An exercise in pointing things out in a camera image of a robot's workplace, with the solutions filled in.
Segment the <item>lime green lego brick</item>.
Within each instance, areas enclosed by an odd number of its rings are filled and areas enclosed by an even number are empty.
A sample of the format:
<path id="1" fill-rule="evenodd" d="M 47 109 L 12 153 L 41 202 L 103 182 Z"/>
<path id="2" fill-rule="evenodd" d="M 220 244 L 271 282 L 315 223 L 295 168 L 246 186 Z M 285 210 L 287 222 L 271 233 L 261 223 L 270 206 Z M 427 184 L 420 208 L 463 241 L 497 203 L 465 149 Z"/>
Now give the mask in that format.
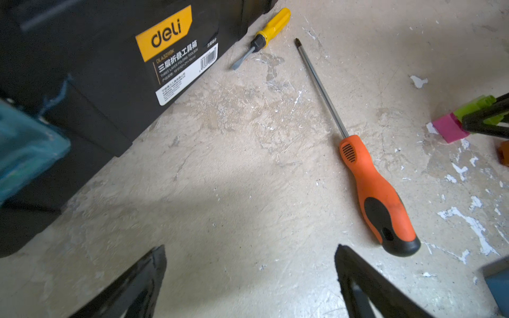
<path id="1" fill-rule="evenodd" d="M 477 99 L 474 99 L 470 101 L 469 103 L 464 104 L 460 108 L 458 108 L 456 111 L 453 112 L 453 114 L 456 116 L 456 118 L 462 123 L 463 117 L 465 115 L 469 115 L 471 113 L 474 113 L 476 111 L 485 109 L 490 107 L 492 104 L 497 102 L 497 98 L 495 98 L 492 95 L 481 95 Z M 508 115 L 508 112 L 502 113 L 500 115 L 496 115 L 494 117 L 491 117 L 489 119 L 485 119 L 484 123 L 488 125 L 497 125 L 499 124 L 504 117 Z"/>

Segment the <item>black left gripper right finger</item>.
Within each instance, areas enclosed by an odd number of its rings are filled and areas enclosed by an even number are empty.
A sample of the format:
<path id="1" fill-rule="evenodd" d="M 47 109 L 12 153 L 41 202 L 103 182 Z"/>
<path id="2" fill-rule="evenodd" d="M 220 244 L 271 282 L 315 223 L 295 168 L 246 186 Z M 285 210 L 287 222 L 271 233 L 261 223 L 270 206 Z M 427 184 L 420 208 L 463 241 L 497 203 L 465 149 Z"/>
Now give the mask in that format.
<path id="1" fill-rule="evenodd" d="M 374 307 L 383 317 L 431 317 L 350 247 L 337 247 L 335 268 L 350 317 L 374 317 Z"/>

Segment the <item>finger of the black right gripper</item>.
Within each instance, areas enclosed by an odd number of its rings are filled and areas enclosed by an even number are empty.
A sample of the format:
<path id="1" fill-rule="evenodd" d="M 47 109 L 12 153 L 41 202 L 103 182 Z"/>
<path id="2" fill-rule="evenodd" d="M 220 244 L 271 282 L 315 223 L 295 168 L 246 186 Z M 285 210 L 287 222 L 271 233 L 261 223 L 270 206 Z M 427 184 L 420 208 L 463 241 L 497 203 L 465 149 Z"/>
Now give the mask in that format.
<path id="1" fill-rule="evenodd" d="M 481 135 L 508 139 L 508 94 L 504 94 L 498 98 L 494 98 L 492 95 L 483 96 L 482 98 L 477 98 L 475 101 L 481 101 L 483 104 L 488 101 L 494 102 L 489 106 L 481 107 L 479 110 L 463 116 L 463 130 L 469 133 L 479 133 Z M 487 121 L 490 121 L 492 118 L 501 115 L 501 123 L 506 123 L 507 126 L 487 123 Z"/>

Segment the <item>magenta lego brick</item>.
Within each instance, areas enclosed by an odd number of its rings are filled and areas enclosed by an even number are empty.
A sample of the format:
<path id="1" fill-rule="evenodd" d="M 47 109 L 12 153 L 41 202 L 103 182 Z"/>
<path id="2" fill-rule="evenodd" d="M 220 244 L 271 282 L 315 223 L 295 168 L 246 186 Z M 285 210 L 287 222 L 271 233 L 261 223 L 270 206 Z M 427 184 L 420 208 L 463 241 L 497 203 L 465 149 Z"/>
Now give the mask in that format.
<path id="1" fill-rule="evenodd" d="M 470 135 L 462 127 L 460 120 L 454 113 L 444 115 L 432 121 L 434 129 L 443 137 L 446 143 L 451 144 Z"/>

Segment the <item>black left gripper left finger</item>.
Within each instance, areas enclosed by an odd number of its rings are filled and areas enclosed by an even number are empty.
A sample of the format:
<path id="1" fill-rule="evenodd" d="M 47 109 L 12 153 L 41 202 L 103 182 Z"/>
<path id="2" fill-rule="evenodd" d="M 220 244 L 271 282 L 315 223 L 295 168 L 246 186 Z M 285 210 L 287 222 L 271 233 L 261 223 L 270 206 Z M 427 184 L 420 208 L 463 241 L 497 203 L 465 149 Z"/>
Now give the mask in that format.
<path id="1" fill-rule="evenodd" d="M 164 245 L 134 265 L 72 317 L 152 317 L 166 271 Z"/>

